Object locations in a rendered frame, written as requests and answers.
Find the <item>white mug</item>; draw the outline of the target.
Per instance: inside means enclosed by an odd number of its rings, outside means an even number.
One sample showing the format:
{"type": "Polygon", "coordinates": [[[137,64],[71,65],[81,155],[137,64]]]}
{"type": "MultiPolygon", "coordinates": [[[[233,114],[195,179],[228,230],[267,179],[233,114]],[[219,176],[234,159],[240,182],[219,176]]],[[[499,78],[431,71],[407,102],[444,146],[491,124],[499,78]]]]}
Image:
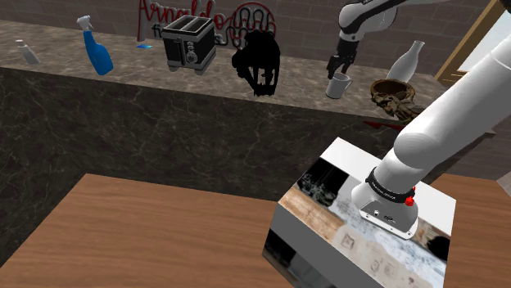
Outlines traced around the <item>white mug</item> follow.
{"type": "Polygon", "coordinates": [[[329,80],[325,94],[329,98],[340,99],[351,84],[352,79],[350,76],[343,73],[335,73],[329,80]]]}

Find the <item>brown woven basket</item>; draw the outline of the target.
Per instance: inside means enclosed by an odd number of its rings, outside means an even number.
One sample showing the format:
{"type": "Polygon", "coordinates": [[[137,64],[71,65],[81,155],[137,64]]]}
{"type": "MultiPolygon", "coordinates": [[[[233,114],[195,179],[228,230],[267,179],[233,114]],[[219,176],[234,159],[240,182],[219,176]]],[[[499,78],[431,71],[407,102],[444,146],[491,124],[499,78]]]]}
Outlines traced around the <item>brown woven basket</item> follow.
{"type": "Polygon", "coordinates": [[[403,124],[408,124],[424,111],[423,107],[414,103],[414,88],[397,79],[375,81],[370,87],[370,94],[372,102],[403,124]]]}

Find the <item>black toaster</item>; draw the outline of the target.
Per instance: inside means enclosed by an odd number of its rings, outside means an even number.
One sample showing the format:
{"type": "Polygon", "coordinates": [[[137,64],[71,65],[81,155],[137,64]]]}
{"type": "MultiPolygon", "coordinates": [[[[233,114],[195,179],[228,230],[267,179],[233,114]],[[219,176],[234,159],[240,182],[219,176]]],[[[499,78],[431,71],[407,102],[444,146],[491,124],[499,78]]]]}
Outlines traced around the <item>black toaster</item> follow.
{"type": "Polygon", "coordinates": [[[167,65],[171,72],[180,68],[203,75],[216,55],[213,20],[181,16],[162,30],[167,65]]]}

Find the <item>red flat object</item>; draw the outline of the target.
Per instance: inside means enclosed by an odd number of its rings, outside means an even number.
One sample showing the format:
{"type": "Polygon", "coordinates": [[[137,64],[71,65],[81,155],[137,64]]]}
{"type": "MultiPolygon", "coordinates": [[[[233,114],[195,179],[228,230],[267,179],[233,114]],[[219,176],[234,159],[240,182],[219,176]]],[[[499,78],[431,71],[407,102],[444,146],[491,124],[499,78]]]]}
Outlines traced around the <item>red flat object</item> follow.
{"type": "Polygon", "coordinates": [[[395,129],[396,131],[401,131],[405,127],[404,125],[400,125],[400,124],[383,124],[383,123],[372,122],[372,121],[364,121],[364,123],[373,127],[373,128],[376,128],[376,129],[379,129],[381,127],[388,127],[388,128],[395,129]]]}

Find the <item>blue spray bottle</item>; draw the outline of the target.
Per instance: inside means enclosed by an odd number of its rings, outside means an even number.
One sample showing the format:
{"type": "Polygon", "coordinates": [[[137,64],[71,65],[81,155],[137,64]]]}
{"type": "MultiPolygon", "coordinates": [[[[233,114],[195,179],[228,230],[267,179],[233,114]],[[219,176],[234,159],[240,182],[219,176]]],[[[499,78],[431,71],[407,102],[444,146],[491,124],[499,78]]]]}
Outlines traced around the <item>blue spray bottle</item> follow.
{"type": "Polygon", "coordinates": [[[113,62],[107,49],[97,43],[93,37],[90,16],[81,16],[76,23],[83,30],[84,44],[89,60],[98,75],[108,74],[113,70],[113,62]]]}

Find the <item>small grey bottle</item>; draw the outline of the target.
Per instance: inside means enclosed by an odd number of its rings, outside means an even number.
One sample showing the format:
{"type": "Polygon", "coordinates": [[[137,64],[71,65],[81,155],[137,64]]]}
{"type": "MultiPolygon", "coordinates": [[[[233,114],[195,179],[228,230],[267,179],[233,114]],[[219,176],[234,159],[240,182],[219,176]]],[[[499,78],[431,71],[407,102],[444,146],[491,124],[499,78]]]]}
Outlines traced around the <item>small grey bottle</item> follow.
{"type": "Polygon", "coordinates": [[[40,60],[35,55],[34,51],[26,45],[22,39],[17,39],[16,44],[28,65],[38,65],[40,63],[40,60]]]}

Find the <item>white bottle vase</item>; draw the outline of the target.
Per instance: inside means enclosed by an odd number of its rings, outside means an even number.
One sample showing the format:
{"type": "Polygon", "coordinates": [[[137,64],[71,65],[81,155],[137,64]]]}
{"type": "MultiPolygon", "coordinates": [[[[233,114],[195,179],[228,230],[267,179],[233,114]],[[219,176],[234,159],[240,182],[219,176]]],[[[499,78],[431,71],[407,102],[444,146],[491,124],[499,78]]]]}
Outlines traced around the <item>white bottle vase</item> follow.
{"type": "Polygon", "coordinates": [[[423,41],[415,40],[410,49],[393,64],[387,74],[387,79],[408,83],[417,68],[418,55],[424,44],[423,41]]]}

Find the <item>red neon wall sign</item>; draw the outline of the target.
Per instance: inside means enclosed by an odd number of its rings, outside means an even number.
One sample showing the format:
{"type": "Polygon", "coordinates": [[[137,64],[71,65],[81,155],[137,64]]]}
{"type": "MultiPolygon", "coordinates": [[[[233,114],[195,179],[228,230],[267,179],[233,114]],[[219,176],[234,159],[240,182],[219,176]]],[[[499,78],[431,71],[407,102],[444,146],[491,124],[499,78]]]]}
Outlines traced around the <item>red neon wall sign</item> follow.
{"type": "Polygon", "coordinates": [[[152,26],[154,38],[162,38],[163,26],[175,22],[183,16],[199,16],[213,20],[215,44],[244,47],[242,38],[254,30],[268,32],[273,37],[277,32],[275,17],[264,4],[255,1],[240,4],[230,16],[215,13],[215,0],[191,0],[190,7],[176,8],[162,6],[152,0],[138,0],[137,41],[146,39],[147,26],[152,26]]]}

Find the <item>wooden framed window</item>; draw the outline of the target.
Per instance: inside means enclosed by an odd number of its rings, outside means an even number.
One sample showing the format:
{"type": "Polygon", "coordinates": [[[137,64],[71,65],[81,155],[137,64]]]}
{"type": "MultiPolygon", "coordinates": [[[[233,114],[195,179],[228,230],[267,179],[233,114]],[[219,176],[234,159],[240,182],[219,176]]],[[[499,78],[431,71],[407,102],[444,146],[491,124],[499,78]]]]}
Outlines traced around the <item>wooden framed window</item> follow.
{"type": "Polygon", "coordinates": [[[444,86],[453,85],[509,35],[511,4],[503,5],[500,0],[490,0],[434,79],[444,86]]]}

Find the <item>black figure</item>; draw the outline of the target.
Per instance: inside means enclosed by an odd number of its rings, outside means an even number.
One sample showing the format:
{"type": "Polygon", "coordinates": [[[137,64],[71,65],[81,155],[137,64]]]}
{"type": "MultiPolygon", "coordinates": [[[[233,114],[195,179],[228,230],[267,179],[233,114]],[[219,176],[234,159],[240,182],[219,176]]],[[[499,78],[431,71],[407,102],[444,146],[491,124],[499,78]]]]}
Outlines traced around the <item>black figure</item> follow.
{"type": "Polygon", "coordinates": [[[239,78],[245,79],[255,96],[272,96],[278,83],[280,49],[272,32],[254,30],[245,35],[246,46],[232,57],[239,78]]]}

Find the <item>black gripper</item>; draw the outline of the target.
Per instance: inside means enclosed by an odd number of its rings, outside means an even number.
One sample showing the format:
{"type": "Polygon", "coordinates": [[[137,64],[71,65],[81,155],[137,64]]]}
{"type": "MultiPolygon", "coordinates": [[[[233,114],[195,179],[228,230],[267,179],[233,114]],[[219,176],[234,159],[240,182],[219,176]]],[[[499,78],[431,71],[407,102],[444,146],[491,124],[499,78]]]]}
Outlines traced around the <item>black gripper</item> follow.
{"type": "Polygon", "coordinates": [[[331,56],[327,65],[328,79],[331,79],[336,70],[340,67],[341,59],[344,59],[342,62],[341,72],[343,74],[347,72],[349,67],[354,62],[357,53],[357,47],[357,41],[352,42],[342,38],[339,39],[337,45],[337,56],[331,56]]]}

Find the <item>patterned robot stand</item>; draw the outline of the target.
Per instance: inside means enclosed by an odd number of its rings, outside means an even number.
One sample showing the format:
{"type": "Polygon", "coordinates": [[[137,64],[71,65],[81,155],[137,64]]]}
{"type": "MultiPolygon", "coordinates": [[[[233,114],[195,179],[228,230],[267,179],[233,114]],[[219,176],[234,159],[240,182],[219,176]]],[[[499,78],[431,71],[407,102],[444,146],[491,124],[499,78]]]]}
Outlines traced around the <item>patterned robot stand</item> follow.
{"type": "Polygon", "coordinates": [[[293,288],[444,288],[455,199],[420,182],[417,231],[389,232],[351,201],[379,161],[337,138],[278,201],[262,255],[293,288]]]}

